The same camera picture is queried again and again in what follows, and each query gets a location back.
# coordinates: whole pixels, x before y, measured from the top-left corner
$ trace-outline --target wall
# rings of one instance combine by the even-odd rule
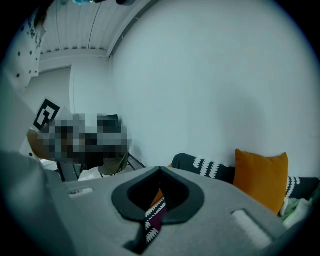
[[[290,175],[319,176],[319,66],[272,3],[161,0],[112,63],[130,152],[146,166],[181,152],[234,166],[239,148],[287,152]]]
[[[72,63],[70,103],[73,113],[118,114],[116,91],[106,57],[83,58]]]
[[[70,71],[70,68],[61,68],[33,77],[25,89],[22,99],[34,113],[38,112],[45,98],[70,110]]]

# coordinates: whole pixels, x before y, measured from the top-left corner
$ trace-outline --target orange pillow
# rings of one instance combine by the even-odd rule
[[[288,164],[287,153],[264,157],[237,149],[233,185],[277,215],[286,196]]]

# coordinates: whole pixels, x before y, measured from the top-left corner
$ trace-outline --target throw pillow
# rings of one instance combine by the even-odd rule
[[[172,167],[230,184],[234,182],[236,171],[234,167],[224,166],[217,162],[208,161],[185,153],[177,154],[174,157]]]
[[[289,176],[286,184],[286,198],[307,199],[317,189],[319,178]]]
[[[264,157],[237,149],[233,185],[277,215],[286,196],[288,164],[286,153]]]

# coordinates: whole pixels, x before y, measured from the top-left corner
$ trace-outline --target white ceiling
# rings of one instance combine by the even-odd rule
[[[42,54],[71,49],[111,52],[121,33],[150,0],[136,0],[131,6],[116,0],[78,5],[56,0],[48,10]]]

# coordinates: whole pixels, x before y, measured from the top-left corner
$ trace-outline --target patterned pillow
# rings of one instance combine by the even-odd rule
[[[172,168],[188,171],[212,179],[234,183],[234,167],[227,167],[217,162],[207,161],[185,153],[177,154],[172,161]]]
[[[289,176],[286,184],[286,198],[309,199],[316,190],[319,178],[300,178]]]
[[[156,205],[151,207],[145,213],[145,231],[146,231],[146,243],[147,246],[153,241],[153,239],[159,234],[161,230],[161,220],[164,214],[166,214],[166,200],[163,197]]]

